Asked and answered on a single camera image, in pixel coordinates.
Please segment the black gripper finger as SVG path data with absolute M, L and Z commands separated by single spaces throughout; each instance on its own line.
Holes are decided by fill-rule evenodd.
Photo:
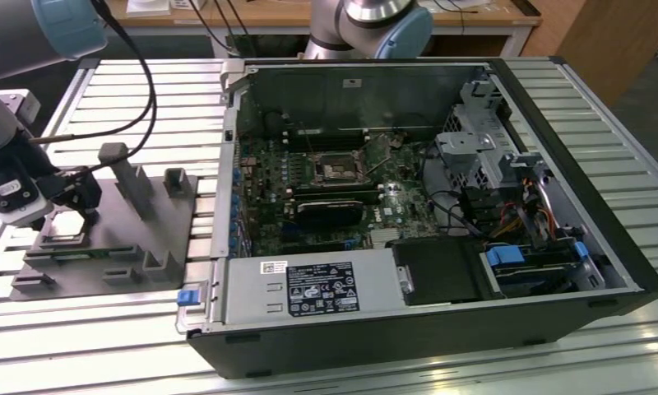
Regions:
M 72 175 L 73 172 L 57 173 L 63 186 L 59 186 L 59 194 L 53 198 L 53 203 L 76 211 L 84 218 L 84 224 L 92 226 L 99 221 L 97 208 L 103 190 L 93 174 L 87 174 L 75 181 L 69 179 Z

